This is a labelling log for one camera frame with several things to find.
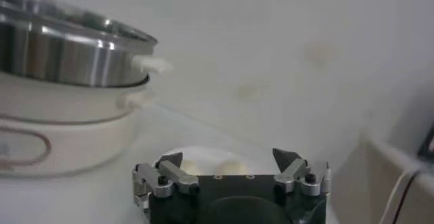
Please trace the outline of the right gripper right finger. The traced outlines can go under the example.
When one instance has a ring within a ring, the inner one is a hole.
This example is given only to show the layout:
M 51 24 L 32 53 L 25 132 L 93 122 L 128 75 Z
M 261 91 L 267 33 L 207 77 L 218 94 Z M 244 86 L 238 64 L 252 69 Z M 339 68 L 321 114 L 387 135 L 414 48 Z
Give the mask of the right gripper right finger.
M 285 193 L 301 192 L 308 197 L 331 193 L 331 165 L 326 161 L 312 162 L 298 153 L 273 148 L 273 157 L 280 171 L 273 179 Z

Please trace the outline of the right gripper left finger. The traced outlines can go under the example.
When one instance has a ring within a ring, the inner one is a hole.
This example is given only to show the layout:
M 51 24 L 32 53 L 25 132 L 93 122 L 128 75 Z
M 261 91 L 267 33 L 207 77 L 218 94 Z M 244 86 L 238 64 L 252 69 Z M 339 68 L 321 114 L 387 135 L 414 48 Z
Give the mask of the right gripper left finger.
M 136 164 L 132 170 L 133 194 L 144 197 L 149 193 L 156 198 L 171 197 L 177 192 L 195 195 L 199 192 L 199 177 L 183 171 L 183 153 L 162 155 L 152 166 L 148 163 Z

